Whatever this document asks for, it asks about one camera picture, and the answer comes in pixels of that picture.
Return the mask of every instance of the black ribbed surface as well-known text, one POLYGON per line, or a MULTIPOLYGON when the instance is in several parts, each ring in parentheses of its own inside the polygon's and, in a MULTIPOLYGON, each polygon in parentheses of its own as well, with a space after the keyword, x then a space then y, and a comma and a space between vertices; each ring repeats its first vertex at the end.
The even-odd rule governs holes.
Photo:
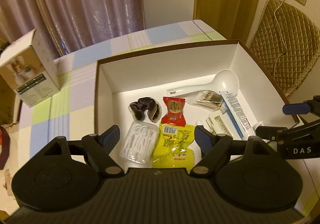
POLYGON ((126 176, 108 179, 88 202, 54 213, 21 208, 7 224, 286 224, 302 218, 296 210, 252 213, 234 207, 206 179, 184 169, 130 169, 126 176))

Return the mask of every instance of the round black motor cover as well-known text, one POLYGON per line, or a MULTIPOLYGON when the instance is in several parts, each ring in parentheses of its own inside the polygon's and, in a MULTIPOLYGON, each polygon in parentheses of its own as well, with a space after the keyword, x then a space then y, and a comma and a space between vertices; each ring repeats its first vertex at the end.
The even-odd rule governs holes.
POLYGON ((300 175, 286 161, 266 155, 227 164, 215 183, 228 201, 257 212, 292 207, 302 191, 300 175))
POLYGON ((88 200, 98 184, 98 174, 90 166, 62 156, 42 156, 15 174, 12 191, 20 206, 61 211, 88 200))

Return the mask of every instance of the toothpaste tube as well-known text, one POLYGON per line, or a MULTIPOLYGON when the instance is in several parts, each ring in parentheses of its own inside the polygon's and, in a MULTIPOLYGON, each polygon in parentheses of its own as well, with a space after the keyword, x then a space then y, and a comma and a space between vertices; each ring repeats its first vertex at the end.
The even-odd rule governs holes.
POLYGON ((254 136, 254 131, 249 124, 249 121, 244 114, 240 103, 238 102, 236 96, 232 92, 222 91, 220 92, 222 95, 228 109, 230 110, 231 116, 233 117, 232 121, 236 122, 237 130, 240 129, 242 134, 240 135, 241 139, 247 140, 249 136, 254 136))

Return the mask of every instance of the power cord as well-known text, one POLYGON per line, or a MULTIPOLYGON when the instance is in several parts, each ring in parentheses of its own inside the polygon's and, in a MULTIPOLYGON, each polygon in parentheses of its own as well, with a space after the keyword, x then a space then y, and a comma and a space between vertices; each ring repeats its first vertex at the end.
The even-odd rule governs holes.
POLYGON ((276 17, 276 12, 277 12, 277 10, 279 10, 279 8, 282 6, 282 4, 284 3, 284 1, 285 1, 285 0, 282 0, 280 6, 279 6, 278 8, 276 8, 276 10, 275 10, 275 12, 274 12, 274 16, 275 16, 276 22, 277 22, 277 24, 278 24, 278 26, 279 26, 281 41, 282 41, 283 47, 284 47, 284 49, 285 49, 285 52, 283 52, 282 54, 279 54, 278 57, 277 57, 277 59, 276 59, 275 67, 274 67, 274 70, 273 70, 273 78, 274 78, 274 79, 276 79, 276 68, 277 68, 277 62, 278 62, 279 58, 288 52, 288 49, 287 49, 287 47, 286 47, 286 45, 285 45, 285 43, 284 43, 284 40, 283 40, 283 36, 282 36, 282 33, 281 33, 280 24, 279 24, 278 19, 277 19, 277 17, 276 17))

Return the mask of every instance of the open cardboard box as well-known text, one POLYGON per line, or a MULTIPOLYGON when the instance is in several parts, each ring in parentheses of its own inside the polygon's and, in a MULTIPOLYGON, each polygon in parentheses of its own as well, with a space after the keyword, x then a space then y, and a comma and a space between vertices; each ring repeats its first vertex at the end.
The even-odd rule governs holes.
MULTIPOLYGON (((167 108, 163 97, 167 96, 167 89, 208 83, 223 69, 232 70, 239 78, 237 98, 251 126, 263 121, 266 126, 289 128, 298 122, 296 116, 283 114, 282 106, 288 103, 284 94, 262 64, 238 41, 187 43, 126 53, 98 61, 97 69, 95 131, 101 134, 113 124, 121 131, 120 141, 110 154, 113 160, 125 171, 128 167, 151 167, 151 160, 138 164, 119 155, 133 121, 128 110, 131 102, 152 97, 160 103, 164 116, 167 108)), ((201 120, 206 127, 210 111, 186 104, 183 114, 187 124, 195 125, 201 120)), ((223 117, 237 138, 228 115, 223 117)), ((189 148, 194 151, 197 164, 201 160, 200 148, 195 141, 189 148)))

